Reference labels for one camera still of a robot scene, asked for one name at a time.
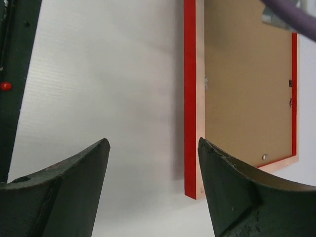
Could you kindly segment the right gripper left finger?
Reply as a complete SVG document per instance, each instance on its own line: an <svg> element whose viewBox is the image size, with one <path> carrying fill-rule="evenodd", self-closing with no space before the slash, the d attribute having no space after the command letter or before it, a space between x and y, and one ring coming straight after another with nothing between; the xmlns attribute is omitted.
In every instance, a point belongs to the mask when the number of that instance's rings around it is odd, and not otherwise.
<svg viewBox="0 0 316 237"><path fill-rule="evenodd" d="M90 237L110 152L105 138L0 185L2 237Z"/></svg>

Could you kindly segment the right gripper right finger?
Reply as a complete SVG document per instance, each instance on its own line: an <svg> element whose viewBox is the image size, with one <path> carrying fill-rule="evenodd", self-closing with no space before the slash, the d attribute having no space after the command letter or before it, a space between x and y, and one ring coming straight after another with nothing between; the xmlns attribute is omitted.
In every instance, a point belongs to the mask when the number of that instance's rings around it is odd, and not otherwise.
<svg viewBox="0 0 316 237"><path fill-rule="evenodd" d="M313 237L316 189L251 166L200 138L198 157L217 237Z"/></svg>

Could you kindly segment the red picture frame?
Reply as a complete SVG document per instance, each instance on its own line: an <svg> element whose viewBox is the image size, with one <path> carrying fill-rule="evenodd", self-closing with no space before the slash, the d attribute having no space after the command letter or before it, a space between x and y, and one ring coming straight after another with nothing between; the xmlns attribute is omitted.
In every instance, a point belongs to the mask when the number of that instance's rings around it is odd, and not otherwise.
<svg viewBox="0 0 316 237"><path fill-rule="evenodd" d="M205 195L200 138L266 172L299 160L298 39L259 0L184 1L186 196Z"/></svg>

